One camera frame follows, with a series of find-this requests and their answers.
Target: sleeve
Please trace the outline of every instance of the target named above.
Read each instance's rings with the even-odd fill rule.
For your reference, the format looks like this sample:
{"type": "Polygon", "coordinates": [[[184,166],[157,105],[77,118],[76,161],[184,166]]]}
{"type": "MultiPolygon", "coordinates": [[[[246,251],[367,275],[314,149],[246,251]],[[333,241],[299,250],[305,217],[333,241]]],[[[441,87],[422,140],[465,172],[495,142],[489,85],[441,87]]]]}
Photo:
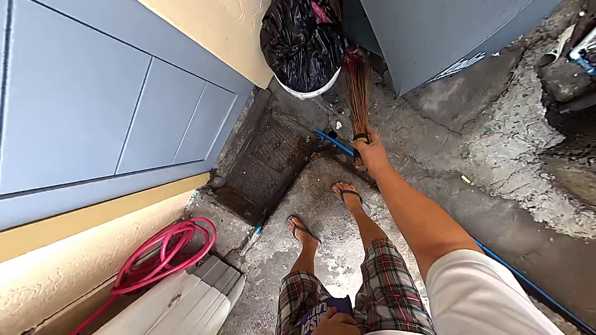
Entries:
{"type": "Polygon", "coordinates": [[[429,269],[437,334],[563,334],[530,301],[511,271],[474,250],[456,250],[429,269]]]}

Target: black garbage bag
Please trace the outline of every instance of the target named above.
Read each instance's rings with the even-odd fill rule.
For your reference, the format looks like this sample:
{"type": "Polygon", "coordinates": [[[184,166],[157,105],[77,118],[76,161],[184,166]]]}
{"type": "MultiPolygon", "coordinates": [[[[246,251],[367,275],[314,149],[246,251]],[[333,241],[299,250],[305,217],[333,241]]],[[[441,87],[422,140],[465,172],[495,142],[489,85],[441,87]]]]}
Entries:
{"type": "Polygon", "coordinates": [[[337,15],[328,0],[313,2],[272,0],[260,31],[267,64],[281,83],[300,93],[322,88],[341,68],[344,57],[337,15]],[[313,6],[323,10],[322,18],[320,11],[315,15],[313,6]]]}

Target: black flip-flop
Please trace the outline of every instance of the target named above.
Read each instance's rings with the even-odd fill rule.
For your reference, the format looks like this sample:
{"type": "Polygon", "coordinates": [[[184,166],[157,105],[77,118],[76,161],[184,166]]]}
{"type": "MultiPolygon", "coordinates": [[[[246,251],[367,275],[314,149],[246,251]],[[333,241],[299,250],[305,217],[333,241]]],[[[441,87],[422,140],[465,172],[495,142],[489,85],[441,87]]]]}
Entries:
{"type": "Polygon", "coordinates": [[[335,184],[333,184],[333,185],[331,186],[331,190],[333,191],[333,194],[335,194],[336,198],[338,198],[339,200],[341,200],[341,201],[342,201],[342,202],[345,204],[345,203],[346,203],[346,200],[344,200],[344,198],[343,198],[343,194],[344,194],[344,193],[356,194],[356,195],[357,195],[357,196],[360,198],[360,205],[362,206],[362,209],[364,209],[364,212],[365,212],[367,215],[370,215],[370,214],[371,214],[371,208],[370,208],[370,207],[368,207],[368,204],[367,204],[366,202],[364,202],[364,200],[362,199],[362,197],[360,196],[360,194],[359,194],[358,192],[354,192],[354,191],[352,191],[352,190],[342,190],[342,189],[339,187],[339,185],[338,185],[339,183],[341,183],[341,182],[340,182],[340,181],[339,181],[339,182],[336,182],[335,184]],[[335,192],[335,190],[333,189],[333,187],[334,187],[334,186],[336,186],[336,187],[337,187],[337,189],[339,190],[339,195],[337,195],[337,193],[336,193],[336,192],[335,192]]]}
{"type": "MultiPolygon", "coordinates": [[[[290,220],[292,220],[292,218],[296,218],[296,219],[298,219],[300,222],[302,222],[302,220],[300,220],[300,218],[299,218],[299,217],[297,217],[296,215],[290,215],[290,216],[288,216],[288,218],[285,220],[285,222],[288,224],[288,226],[290,225],[290,220]]],[[[298,230],[300,230],[300,231],[303,231],[303,232],[305,232],[305,233],[307,233],[307,234],[309,234],[310,236],[312,236],[312,238],[314,238],[315,240],[317,240],[317,242],[318,242],[319,244],[322,244],[322,243],[321,243],[321,240],[319,240],[319,238],[318,238],[318,237],[314,236],[314,235],[313,235],[313,234],[312,234],[312,233],[311,233],[311,232],[310,232],[308,229],[306,229],[306,228],[302,228],[302,227],[298,227],[298,225],[297,225],[297,224],[294,224],[294,229],[292,229],[292,236],[294,236],[294,238],[295,238],[297,241],[300,241],[300,240],[298,240],[298,238],[296,237],[296,230],[297,230],[297,229],[298,229],[298,230]]]]}

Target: textured wall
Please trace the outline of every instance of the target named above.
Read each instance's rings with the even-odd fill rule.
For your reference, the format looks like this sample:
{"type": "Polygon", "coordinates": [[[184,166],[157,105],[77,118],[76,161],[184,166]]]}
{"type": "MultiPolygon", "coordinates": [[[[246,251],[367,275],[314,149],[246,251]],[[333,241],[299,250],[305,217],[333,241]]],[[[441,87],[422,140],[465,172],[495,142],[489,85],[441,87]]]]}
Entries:
{"type": "Polygon", "coordinates": [[[266,88],[273,75],[260,50],[271,0],[139,0],[234,70],[266,88]]]}
{"type": "Polygon", "coordinates": [[[156,231],[178,219],[193,191],[0,263],[0,334],[20,334],[115,274],[156,231]]]}

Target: checkered shorts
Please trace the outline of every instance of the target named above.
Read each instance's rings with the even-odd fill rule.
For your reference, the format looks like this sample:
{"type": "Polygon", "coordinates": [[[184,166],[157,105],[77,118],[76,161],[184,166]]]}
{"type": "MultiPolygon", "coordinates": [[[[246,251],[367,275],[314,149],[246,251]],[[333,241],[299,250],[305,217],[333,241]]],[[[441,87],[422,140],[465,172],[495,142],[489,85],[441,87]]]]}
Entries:
{"type": "MultiPolygon", "coordinates": [[[[374,240],[366,251],[362,287],[356,294],[353,316],[362,334],[402,330],[434,335],[414,280],[398,250],[388,238],[374,240]]],[[[299,335],[300,320],[318,302],[331,297],[320,280],[305,271],[281,280],[277,335],[299,335]]]]}

